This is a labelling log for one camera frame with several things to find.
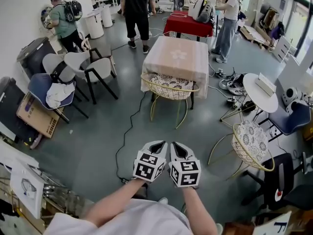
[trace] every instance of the beige tablecloth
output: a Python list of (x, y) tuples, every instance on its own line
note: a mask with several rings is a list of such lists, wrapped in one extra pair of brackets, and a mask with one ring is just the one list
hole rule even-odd
[[(160, 36), (143, 62), (142, 73), (147, 72), (195, 81), (200, 88), (195, 96), (206, 98), (209, 77), (207, 44)], [(141, 90), (149, 90), (143, 81)]]

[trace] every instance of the blue chair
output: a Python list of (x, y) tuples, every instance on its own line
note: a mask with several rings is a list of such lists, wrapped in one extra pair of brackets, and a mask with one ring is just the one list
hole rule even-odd
[[(49, 74), (38, 73), (38, 74), (34, 74), (31, 77), (30, 82), (28, 84), (28, 90), (42, 104), (42, 106), (44, 106), (47, 110), (53, 110), (66, 123), (69, 123), (68, 118), (64, 116), (62, 112), (60, 112), (58, 109), (52, 109), (51, 107), (48, 106), (48, 104), (45, 101), (47, 92), (50, 89), (51, 85), (52, 85), (52, 79)], [(73, 103), (74, 93), (75, 91), (73, 91), (66, 99), (64, 99), (58, 108), (62, 108), (67, 105), (72, 105), (82, 115), (84, 115), (86, 118), (89, 118), (81, 109), (79, 109)]]
[(259, 125), (261, 125), (269, 120), (273, 123), (270, 128), (276, 126), (276, 128), (280, 131), (280, 134), (270, 139), (269, 142), (278, 138), (282, 134), (288, 136), (311, 121), (311, 111), (309, 106), (301, 103), (295, 103), (291, 108), (293, 113), (289, 115), (278, 105), (276, 112), (269, 113), (268, 118), (259, 123)]

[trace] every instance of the black shorts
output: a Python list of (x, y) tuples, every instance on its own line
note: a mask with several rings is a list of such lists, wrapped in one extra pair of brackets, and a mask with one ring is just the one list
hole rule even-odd
[(127, 37), (133, 38), (136, 36), (135, 24), (138, 27), (141, 40), (149, 40), (149, 21), (148, 15), (142, 16), (125, 16)]

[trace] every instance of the woman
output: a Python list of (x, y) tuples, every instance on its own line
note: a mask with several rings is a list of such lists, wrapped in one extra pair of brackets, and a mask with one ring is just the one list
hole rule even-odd
[(217, 37), (215, 49), (212, 52), (220, 55), (216, 58), (216, 62), (227, 63), (231, 41), (234, 38), (238, 20), (238, 0), (226, 0), (225, 5), (216, 6), (215, 10), (224, 11), (224, 23)]

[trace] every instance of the black pants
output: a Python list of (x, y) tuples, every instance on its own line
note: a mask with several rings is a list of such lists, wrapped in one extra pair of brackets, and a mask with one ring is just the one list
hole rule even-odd
[(148, 15), (140, 16), (125, 16), (127, 37), (133, 38), (136, 36), (135, 24), (138, 27), (141, 40), (149, 40), (149, 21)]
[(77, 30), (75, 30), (72, 34), (70, 34), (67, 37), (60, 38), (60, 41), (68, 52), (76, 52), (76, 48), (74, 47), (73, 43), (75, 43), (81, 51), (84, 51), (82, 49), (83, 40), (80, 39)]

